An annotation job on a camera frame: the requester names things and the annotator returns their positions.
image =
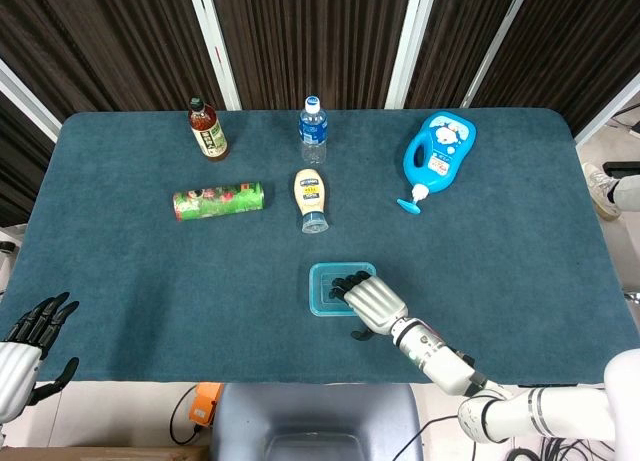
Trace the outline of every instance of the brown liquid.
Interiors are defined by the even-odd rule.
[[[215,110],[208,104],[204,105],[203,111],[189,110],[189,124],[196,131],[207,131],[213,128],[218,121],[218,115]],[[227,149],[224,150],[219,156],[204,155],[209,161],[221,161],[229,154],[229,143],[227,142]]]

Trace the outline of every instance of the white sneaker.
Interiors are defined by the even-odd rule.
[[[596,212],[606,221],[613,221],[618,218],[618,216],[620,216],[620,209],[615,203],[609,201],[607,197],[607,194],[609,194],[611,188],[618,183],[618,180],[607,176],[604,171],[591,163],[584,163],[582,165],[582,172],[587,181],[589,194],[591,194]]]

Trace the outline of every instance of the robot finger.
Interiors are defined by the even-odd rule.
[[[362,278],[358,277],[355,274],[350,274],[349,276],[347,276],[347,281],[356,286],[362,282]]]
[[[53,318],[51,319],[51,324],[49,324],[45,328],[42,336],[40,336],[40,339],[38,339],[36,343],[36,346],[42,349],[42,356],[40,356],[40,359],[44,359],[47,357],[47,355],[49,354],[49,349],[51,349],[51,346],[53,346],[53,343],[58,337],[60,328],[62,328],[62,325],[67,320],[69,315],[73,313],[79,305],[80,303],[78,301],[69,303],[59,313],[53,316]]]
[[[353,289],[353,287],[355,286],[355,284],[343,278],[334,279],[331,285],[334,287],[342,288],[345,291],[349,291],[350,289]]]
[[[59,294],[58,296],[53,298],[49,303],[47,303],[47,305],[42,310],[42,313],[40,313],[40,317],[36,321],[36,324],[31,329],[31,333],[29,333],[29,337],[26,340],[28,344],[31,344],[33,346],[38,345],[38,340],[40,339],[40,336],[42,335],[44,330],[47,328],[47,326],[50,324],[50,321],[52,317],[56,314],[56,311],[58,311],[58,308],[67,299],[69,299],[69,293],[65,292],[65,293]]]
[[[356,273],[356,276],[360,278],[360,281],[364,281],[365,279],[369,279],[371,277],[371,275],[366,271],[358,271]]]
[[[45,306],[52,300],[53,298],[45,299],[27,314],[27,317],[22,321],[20,329],[18,329],[18,332],[15,334],[13,341],[15,341],[16,343],[24,343],[27,340],[29,334],[31,333],[33,324],[36,322]]]
[[[69,384],[73,375],[76,374],[79,362],[80,360],[78,358],[71,358],[67,362],[62,374],[58,376],[53,383],[45,384],[31,391],[31,395],[27,400],[27,406],[35,406],[43,399],[47,399],[49,396],[62,391],[65,386]]]
[[[24,313],[20,317],[18,322],[11,327],[11,329],[9,330],[9,333],[4,338],[3,341],[5,341],[5,342],[14,341],[16,339],[16,335],[18,334],[18,332],[20,331],[20,328],[22,327],[22,323],[24,323],[26,321],[27,317],[29,317],[30,314],[31,314],[31,311],[28,311],[28,312]]]
[[[334,299],[334,298],[338,298],[341,299],[342,301],[344,301],[344,291],[340,288],[332,288],[331,291],[329,291],[329,299]]]

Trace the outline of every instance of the white robotic arm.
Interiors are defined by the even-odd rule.
[[[381,279],[359,271],[334,280],[333,286],[332,296],[344,300],[371,331],[393,336],[394,344],[447,394],[468,396],[458,420],[474,441],[497,443],[522,435],[587,438],[616,440],[620,461],[636,459],[640,452],[635,434],[640,350],[609,363],[606,392],[588,387],[535,388],[513,397],[449,348],[433,328],[409,318],[405,303]]]

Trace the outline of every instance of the bottle cap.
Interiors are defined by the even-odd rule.
[[[309,96],[304,102],[304,110],[309,114],[320,111],[320,99],[317,96]]]
[[[416,184],[411,190],[411,196],[413,196],[414,204],[418,201],[423,200],[429,195],[429,188],[427,188],[424,184]]]
[[[192,111],[202,111],[204,109],[204,102],[197,96],[191,98],[189,105]]]
[[[302,232],[305,234],[321,233],[329,228],[321,211],[311,211],[302,217]]]

